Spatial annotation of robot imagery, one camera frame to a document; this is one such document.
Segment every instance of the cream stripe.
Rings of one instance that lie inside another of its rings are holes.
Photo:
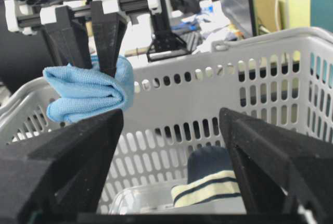
[[[175,204],[175,207],[184,207],[196,204],[218,194],[240,193],[237,182],[213,183],[193,193],[184,195]]]
[[[233,172],[232,170],[223,170],[221,172],[218,173],[214,173],[212,175],[206,176],[204,178],[202,178],[201,180],[197,180],[195,182],[192,182],[188,185],[179,185],[179,186],[175,186],[172,190],[171,190],[171,195],[172,195],[172,199],[175,199],[177,195],[179,195],[180,193],[187,191],[189,189],[195,188],[207,181],[210,180],[216,180],[216,179],[221,179],[221,178],[225,178],[225,177],[231,177],[231,178],[236,178],[235,176],[235,172]]]

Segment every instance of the teal wall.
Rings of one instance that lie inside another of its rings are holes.
[[[333,0],[311,0],[311,26],[333,32]]]

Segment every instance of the blue towel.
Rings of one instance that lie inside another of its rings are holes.
[[[47,108],[47,116],[55,122],[78,122],[107,111],[123,111],[133,105],[134,75],[130,62],[119,57],[115,78],[99,71],[97,56],[93,68],[80,69],[67,65],[49,67],[43,75],[59,93],[60,99]]]

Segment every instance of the basket handle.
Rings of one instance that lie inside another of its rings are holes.
[[[261,36],[256,36],[254,38],[245,39],[237,42],[221,42],[216,41],[212,43],[212,50],[216,51],[226,51],[230,47],[241,47],[250,44],[258,44],[262,42],[270,42],[281,40],[285,38],[292,38],[298,35],[309,35],[309,36],[317,36],[327,42],[333,44],[333,34],[318,27],[304,27],[304,28],[296,28],[296,29],[288,29],[281,30],[271,34],[265,34]]]
[[[15,103],[25,98],[29,93],[46,85],[48,85],[48,83],[43,77],[34,79],[23,85],[21,88],[19,88],[18,91],[16,91],[10,97],[9,101],[4,106],[0,107],[0,117],[4,113],[8,112],[14,106]]]

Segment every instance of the striped cloth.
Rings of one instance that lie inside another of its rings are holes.
[[[241,196],[235,173],[224,170],[206,176],[188,185],[172,188],[174,207],[185,207],[213,200]]]

